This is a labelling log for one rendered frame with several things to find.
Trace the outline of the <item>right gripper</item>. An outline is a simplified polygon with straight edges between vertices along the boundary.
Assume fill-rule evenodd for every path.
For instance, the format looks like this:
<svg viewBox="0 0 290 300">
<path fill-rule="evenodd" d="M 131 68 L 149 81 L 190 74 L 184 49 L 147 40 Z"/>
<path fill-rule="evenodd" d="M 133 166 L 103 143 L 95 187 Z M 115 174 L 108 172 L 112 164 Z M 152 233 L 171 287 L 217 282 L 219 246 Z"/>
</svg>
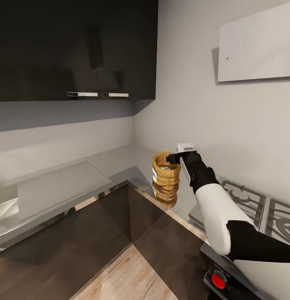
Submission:
<svg viewBox="0 0 290 300">
<path fill-rule="evenodd" d="M 170 154 L 168 157 L 166 157 L 166 162 L 170 162 L 171 165 L 173 165 L 173 164 L 179 164 L 180 165 L 180 162 L 178 161 L 178 158 L 181 154 L 182 154 L 181 152 L 178 153 L 178 154 Z"/>
</svg>

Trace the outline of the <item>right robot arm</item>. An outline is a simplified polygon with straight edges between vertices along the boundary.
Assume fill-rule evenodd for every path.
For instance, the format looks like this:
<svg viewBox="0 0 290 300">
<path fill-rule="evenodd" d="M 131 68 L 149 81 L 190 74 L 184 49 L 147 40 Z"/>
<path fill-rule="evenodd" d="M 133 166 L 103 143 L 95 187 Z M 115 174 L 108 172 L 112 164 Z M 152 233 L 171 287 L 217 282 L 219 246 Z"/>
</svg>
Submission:
<svg viewBox="0 0 290 300">
<path fill-rule="evenodd" d="M 229 197 L 214 170 L 207 167 L 192 143 L 178 144 L 166 157 L 179 164 L 193 188 L 208 242 L 231 260 L 266 300 L 290 300 L 290 245 L 260 233 Z"/>
</svg>

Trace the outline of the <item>popcorn bag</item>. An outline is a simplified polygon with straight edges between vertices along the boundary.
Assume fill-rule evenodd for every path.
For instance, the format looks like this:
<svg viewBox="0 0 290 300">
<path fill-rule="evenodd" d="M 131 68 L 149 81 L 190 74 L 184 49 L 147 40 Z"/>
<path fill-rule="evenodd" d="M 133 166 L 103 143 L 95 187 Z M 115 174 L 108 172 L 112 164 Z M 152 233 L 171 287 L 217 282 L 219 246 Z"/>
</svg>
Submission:
<svg viewBox="0 0 290 300">
<path fill-rule="evenodd" d="M 160 152 L 152 159 L 152 180 L 165 190 L 172 190 L 180 182 L 181 165 L 171 165 L 170 162 L 166 162 L 166 157 L 169 157 L 170 154 L 169 152 Z M 168 169 L 164 169 L 166 167 Z"/>
</svg>

